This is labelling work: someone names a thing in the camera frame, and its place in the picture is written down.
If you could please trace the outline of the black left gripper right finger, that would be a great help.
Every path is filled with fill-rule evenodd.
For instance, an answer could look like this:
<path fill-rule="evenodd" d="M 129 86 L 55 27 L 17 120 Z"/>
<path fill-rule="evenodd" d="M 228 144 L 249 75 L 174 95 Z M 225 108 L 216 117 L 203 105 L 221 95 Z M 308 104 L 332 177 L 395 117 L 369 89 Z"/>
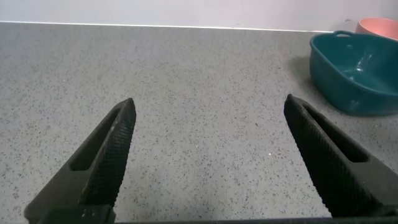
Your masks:
<path fill-rule="evenodd" d="M 310 178 L 333 217 L 397 216 L 397 174 L 306 101 L 284 116 Z"/>

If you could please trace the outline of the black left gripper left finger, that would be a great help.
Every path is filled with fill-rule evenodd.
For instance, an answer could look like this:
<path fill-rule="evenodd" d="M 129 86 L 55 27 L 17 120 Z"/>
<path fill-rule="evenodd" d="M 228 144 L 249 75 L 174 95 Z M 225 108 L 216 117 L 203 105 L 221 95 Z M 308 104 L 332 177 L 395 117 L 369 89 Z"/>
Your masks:
<path fill-rule="evenodd" d="M 28 222 L 114 222 L 135 122 L 132 98 L 114 106 L 26 206 Z"/>

